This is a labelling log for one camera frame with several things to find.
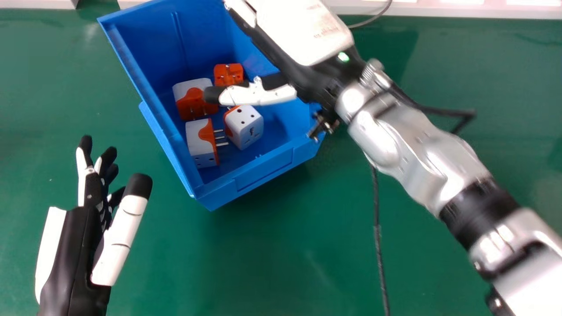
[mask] blue box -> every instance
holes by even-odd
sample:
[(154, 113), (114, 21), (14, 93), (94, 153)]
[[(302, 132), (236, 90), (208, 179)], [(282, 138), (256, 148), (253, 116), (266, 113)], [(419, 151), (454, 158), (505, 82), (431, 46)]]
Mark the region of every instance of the blue box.
[[(189, 195), (215, 210), (313, 158), (320, 146), (306, 137), (318, 105), (300, 100), (256, 107), (264, 134), (244, 151), (219, 147), (220, 165), (197, 169), (172, 86), (213, 78), (216, 64), (238, 62), (248, 78), (278, 70), (251, 43), (221, 0), (154, 0), (98, 19), (142, 97), (139, 106)], [(223, 113), (211, 117), (224, 126)]]

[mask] green table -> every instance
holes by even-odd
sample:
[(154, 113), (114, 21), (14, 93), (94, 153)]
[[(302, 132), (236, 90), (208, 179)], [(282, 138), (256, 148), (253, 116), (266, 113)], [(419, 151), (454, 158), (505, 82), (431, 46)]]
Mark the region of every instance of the green table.
[[(76, 204), (74, 151), (90, 133), (95, 155), (119, 149), (115, 188), (136, 171), (155, 183), (110, 315), (382, 315), (371, 179), (345, 128), (317, 158), (209, 213), (185, 192), (96, 22), (115, 10), (0, 11), (0, 314), (37, 310), (46, 211)], [(477, 109), (463, 137), (562, 232), (561, 30), (561, 21), (384, 17), (355, 34), (363, 57), (379, 58), (414, 99)], [(444, 225), (393, 179), (380, 186), (394, 314), (487, 315), (487, 285)]]

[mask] silver robotic arm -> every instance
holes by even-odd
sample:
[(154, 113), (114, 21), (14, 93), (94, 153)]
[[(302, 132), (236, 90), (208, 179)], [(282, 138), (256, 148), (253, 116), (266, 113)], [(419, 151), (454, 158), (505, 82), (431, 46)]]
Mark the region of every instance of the silver robotic arm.
[(363, 61), (321, 0), (225, 0), (225, 8), (297, 97), (322, 105), (311, 138), (348, 124), (369, 162), (447, 225), (491, 284), (494, 315), (562, 315), (562, 239), (465, 141), (431, 124), (380, 62)]

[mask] robotic hand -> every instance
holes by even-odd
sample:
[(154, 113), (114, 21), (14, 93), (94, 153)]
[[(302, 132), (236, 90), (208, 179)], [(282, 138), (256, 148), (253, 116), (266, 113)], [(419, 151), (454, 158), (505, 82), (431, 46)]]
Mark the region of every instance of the robotic hand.
[(95, 164), (91, 152), (92, 138), (84, 136), (76, 149), (78, 206), (51, 207), (47, 215), (35, 271), (38, 315), (106, 314), (152, 191), (149, 176), (133, 174), (109, 195), (117, 149), (108, 148)]
[[(400, 90), (380, 62), (363, 61), (348, 27), (321, 0), (224, 4), (280, 71), (268, 80), (275, 81), (269, 89), (265, 80), (258, 86), (283, 87), (280, 101), (294, 89), (304, 102), (320, 103), (311, 138), (347, 123), (369, 162), (399, 181), (467, 250), (492, 285), (488, 306), (494, 315), (562, 315), (562, 238), (502, 189), (465, 141), (431, 124), (424, 107)], [(226, 88), (222, 97), (213, 92), (205, 95), (246, 104), (252, 103), (244, 96), (254, 94), (243, 87)]]

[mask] wire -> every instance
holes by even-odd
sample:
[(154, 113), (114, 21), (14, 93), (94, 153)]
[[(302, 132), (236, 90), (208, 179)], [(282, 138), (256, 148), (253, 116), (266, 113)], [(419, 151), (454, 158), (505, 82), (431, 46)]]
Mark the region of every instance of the wire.
[[(406, 103), (407, 105), (414, 107), (424, 113), (427, 114), (435, 114), (440, 116), (449, 116), (449, 117), (460, 117), (463, 118), (461, 122), (457, 124), (455, 128), (451, 131), (452, 134), (458, 134), (470, 121), (472, 121), (476, 117), (475, 110), (449, 110), (449, 109), (438, 109), (436, 107), (429, 107), (421, 105), (414, 100), (412, 100), (409, 96), (402, 91), (397, 85), (393, 85), (389, 91), (400, 101)], [(388, 299), (388, 290), (386, 285), (386, 277), (384, 275), (384, 265), (383, 265), (383, 254), (380, 248), (381, 239), (382, 239), (382, 232), (380, 226), (380, 206), (379, 206), (379, 180), (378, 180), (378, 172), (375, 167), (373, 167), (369, 163), (371, 167), (371, 176), (373, 178), (373, 208), (374, 208), (374, 220), (373, 220), (373, 231), (374, 231), (374, 239), (375, 239), (375, 250), (377, 255), (377, 267), (379, 270), (379, 283), (380, 283), (380, 292), (383, 298), (383, 308), (384, 308), (384, 315), (390, 315), (390, 303)]]
[(360, 28), (362, 26), (365, 26), (367, 24), (371, 24), (372, 22), (374, 22), (376, 19), (380, 18), (381, 16), (383, 16), (383, 14), (388, 10), (388, 8), (390, 8), (390, 5), (392, 4), (392, 0), (387, 0), (386, 5), (384, 6), (384, 8), (377, 14), (375, 14), (374, 16), (366, 19), (363, 22), (359, 22), (359, 23), (355, 23), (355, 24), (351, 24), (348, 25), (347, 27), (350, 29), (356, 29), (356, 28)]
[(379, 180), (377, 170), (371, 165), (371, 176), (373, 177), (373, 201), (374, 201), (374, 220), (373, 231), (375, 234), (375, 249), (377, 253), (377, 267), (379, 270), (380, 292), (383, 296), (384, 315), (390, 316), (390, 303), (388, 301), (386, 277), (384, 276), (383, 253), (380, 249), (380, 239), (382, 233), (380, 231), (380, 207), (379, 207)]

